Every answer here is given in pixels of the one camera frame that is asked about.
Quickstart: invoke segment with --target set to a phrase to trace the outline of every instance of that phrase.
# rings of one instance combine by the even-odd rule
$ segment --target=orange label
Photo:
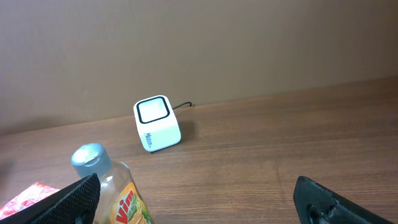
[[[109,219],[112,224],[155,224],[132,182],[113,203]]]

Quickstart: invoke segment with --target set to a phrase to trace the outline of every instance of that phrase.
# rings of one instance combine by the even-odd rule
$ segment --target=brown wooden surface
[[[100,142],[157,223],[298,223],[300,175],[398,222],[398,78],[175,112],[182,142],[153,154],[131,116],[2,136],[0,204],[36,181],[78,180],[70,156]]]

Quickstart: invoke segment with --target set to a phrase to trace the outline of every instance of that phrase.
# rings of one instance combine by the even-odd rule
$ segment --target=pink cloth
[[[0,209],[0,220],[33,205],[39,200],[42,200],[57,191],[59,191],[59,189],[55,189],[38,182],[32,184]]]

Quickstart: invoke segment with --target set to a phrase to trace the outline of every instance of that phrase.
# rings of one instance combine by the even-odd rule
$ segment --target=white card reader
[[[180,142],[180,128],[166,96],[153,96],[138,101],[134,105],[134,116],[141,143],[148,152]]]

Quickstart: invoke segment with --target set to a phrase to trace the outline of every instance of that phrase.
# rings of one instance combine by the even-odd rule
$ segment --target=clear bottle
[[[101,182],[95,224],[154,224],[129,167],[122,162],[111,161],[101,144],[82,146],[72,155],[71,163],[81,178],[95,172]]]

